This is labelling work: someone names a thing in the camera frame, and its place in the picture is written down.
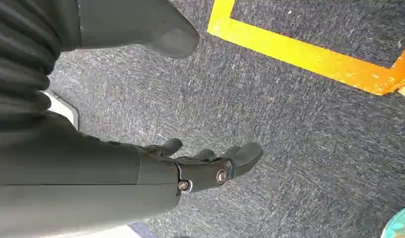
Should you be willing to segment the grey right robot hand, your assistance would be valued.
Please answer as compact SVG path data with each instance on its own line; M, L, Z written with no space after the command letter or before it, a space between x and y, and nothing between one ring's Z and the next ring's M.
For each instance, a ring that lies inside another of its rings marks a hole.
M174 159L177 138L102 141L50 111L44 92L62 52L139 44L183 59L199 38L168 0L0 0L0 238L126 225L255 166L257 143Z

